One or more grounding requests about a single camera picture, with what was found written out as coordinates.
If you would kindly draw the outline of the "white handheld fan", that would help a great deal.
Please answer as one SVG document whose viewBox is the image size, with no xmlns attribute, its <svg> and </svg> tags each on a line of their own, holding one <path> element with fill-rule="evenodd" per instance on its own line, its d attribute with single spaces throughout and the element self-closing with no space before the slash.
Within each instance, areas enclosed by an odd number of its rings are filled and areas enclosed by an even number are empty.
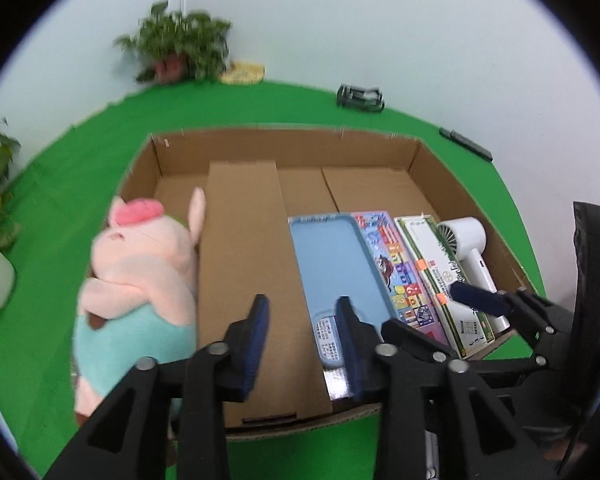
<svg viewBox="0 0 600 480">
<path fill-rule="evenodd" d="M 437 230 L 463 269 L 468 283 L 496 292 L 498 289 L 482 258 L 486 249 L 486 230 L 482 223 L 474 217 L 464 217 L 441 221 Z"/>
</svg>

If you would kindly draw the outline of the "light blue phone case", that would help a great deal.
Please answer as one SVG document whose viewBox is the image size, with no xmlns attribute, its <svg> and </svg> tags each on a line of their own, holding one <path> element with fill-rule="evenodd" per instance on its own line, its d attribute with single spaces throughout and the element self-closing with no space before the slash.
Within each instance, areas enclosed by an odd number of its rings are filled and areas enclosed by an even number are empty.
<svg viewBox="0 0 600 480">
<path fill-rule="evenodd" d="M 352 214 L 291 217 L 288 224 L 318 356 L 325 368 L 338 368 L 338 299 L 349 298 L 358 318 L 380 330 L 396 317 L 388 285 Z"/>
</svg>

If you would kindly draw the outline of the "green white medicine box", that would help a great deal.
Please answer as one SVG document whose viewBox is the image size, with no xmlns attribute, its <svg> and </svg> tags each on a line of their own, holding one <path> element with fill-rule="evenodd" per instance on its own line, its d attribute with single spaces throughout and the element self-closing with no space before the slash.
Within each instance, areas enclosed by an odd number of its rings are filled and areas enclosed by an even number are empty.
<svg viewBox="0 0 600 480">
<path fill-rule="evenodd" d="M 396 217 L 393 221 L 434 303 L 449 345 L 462 359 L 489 347 L 495 335 L 486 315 L 451 296 L 451 286 L 468 283 L 468 278 L 434 218 L 421 214 Z"/>
</svg>

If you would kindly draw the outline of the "colourful board game box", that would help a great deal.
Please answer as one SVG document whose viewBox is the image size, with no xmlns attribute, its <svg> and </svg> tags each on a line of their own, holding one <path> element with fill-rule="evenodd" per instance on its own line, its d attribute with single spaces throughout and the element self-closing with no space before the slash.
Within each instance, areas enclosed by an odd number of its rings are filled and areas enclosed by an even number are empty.
<svg viewBox="0 0 600 480">
<path fill-rule="evenodd" d="M 447 344 L 436 308 L 393 220 L 385 211 L 354 212 L 392 303 L 392 316 L 427 337 Z"/>
</svg>

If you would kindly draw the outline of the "pink pig plush toy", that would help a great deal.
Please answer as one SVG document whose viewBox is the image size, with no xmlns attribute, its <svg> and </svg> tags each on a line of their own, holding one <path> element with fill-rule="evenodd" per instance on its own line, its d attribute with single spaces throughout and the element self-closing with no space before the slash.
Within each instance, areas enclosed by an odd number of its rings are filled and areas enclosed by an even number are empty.
<svg viewBox="0 0 600 480">
<path fill-rule="evenodd" d="M 136 362 L 160 364 L 196 350 L 196 247 L 206 216 L 201 188 L 188 219 L 153 198 L 115 197 L 108 226 L 92 241 L 91 274 L 76 298 L 74 414 L 85 422 Z"/>
</svg>

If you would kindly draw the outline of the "black remote bar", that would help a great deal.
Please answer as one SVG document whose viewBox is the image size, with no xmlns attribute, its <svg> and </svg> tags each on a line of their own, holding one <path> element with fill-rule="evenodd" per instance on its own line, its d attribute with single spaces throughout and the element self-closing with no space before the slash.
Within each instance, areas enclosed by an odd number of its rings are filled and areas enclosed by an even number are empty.
<svg viewBox="0 0 600 480">
<path fill-rule="evenodd" d="M 464 148 L 468 152 L 475 154 L 476 156 L 480 157 L 486 162 L 493 162 L 493 155 L 489 150 L 476 143 L 475 141 L 466 138 L 466 136 L 463 136 L 457 131 L 440 128 L 439 134 L 440 136 L 442 136 L 442 138 L 445 138 L 446 140 L 457 144 L 461 148 Z"/>
</svg>

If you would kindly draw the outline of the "cardboard divider panel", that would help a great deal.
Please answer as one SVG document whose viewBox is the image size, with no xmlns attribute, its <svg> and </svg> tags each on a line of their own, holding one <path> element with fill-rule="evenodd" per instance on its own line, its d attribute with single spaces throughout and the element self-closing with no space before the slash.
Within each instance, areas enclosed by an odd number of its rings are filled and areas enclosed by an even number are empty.
<svg viewBox="0 0 600 480">
<path fill-rule="evenodd" d="M 219 340 L 257 294 L 270 300 L 259 373 L 244 404 L 226 404 L 230 428 L 328 415 L 317 356 L 274 162 L 215 162 L 199 246 L 198 339 Z"/>
</svg>

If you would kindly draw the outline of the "large cardboard box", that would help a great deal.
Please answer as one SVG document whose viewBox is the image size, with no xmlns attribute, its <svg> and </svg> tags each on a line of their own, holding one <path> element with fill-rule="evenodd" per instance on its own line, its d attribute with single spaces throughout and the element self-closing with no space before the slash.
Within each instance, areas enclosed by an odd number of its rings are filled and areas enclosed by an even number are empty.
<svg viewBox="0 0 600 480">
<path fill-rule="evenodd" d="M 486 227 L 486 263 L 504 289 L 539 288 L 468 188 L 423 141 L 335 129 L 199 129 L 151 136 L 118 187 L 125 200 L 153 197 L 184 219 L 194 188 L 206 192 L 215 162 L 274 162 L 288 219 L 306 214 L 384 210 L 439 220 L 473 216 Z M 261 426 L 227 427 L 238 439 L 339 424 L 362 415 L 332 401 L 328 415 Z"/>
</svg>

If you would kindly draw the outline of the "black clip stand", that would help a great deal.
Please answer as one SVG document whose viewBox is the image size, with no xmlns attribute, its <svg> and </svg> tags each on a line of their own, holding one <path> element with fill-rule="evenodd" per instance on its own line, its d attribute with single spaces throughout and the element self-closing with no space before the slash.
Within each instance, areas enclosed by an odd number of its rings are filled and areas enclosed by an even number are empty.
<svg viewBox="0 0 600 480">
<path fill-rule="evenodd" d="M 336 94 L 339 107 L 362 112 L 380 113 L 385 109 L 384 95 L 378 88 L 361 88 L 342 84 Z"/>
</svg>

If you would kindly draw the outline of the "yellow cloth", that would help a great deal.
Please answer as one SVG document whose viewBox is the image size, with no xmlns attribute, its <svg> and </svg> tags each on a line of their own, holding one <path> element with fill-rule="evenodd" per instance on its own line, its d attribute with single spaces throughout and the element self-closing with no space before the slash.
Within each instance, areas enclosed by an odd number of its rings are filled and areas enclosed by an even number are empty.
<svg viewBox="0 0 600 480">
<path fill-rule="evenodd" d="M 260 63 L 233 61 L 222 73 L 219 82 L 228 86 L 253 86 L 260 84 L 265 76 L 265 66 Z"/>
</svg>

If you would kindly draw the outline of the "potted plant pink pot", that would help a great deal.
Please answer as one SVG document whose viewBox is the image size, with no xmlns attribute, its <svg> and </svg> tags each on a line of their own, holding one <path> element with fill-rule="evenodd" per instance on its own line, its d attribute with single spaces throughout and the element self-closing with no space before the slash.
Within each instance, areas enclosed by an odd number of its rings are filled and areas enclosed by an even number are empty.
<svg viewBox="0 0 600 480">
<path fill-rule="evenodd" d="M 114 45 L 142 64 L 140 84 L 216 81 L 226 72 L 231 28 L 230 21 L 205 10 L 171 11 L 169 1 L 160 0 L 137 32 L 117 37 Z"/>
</svg>

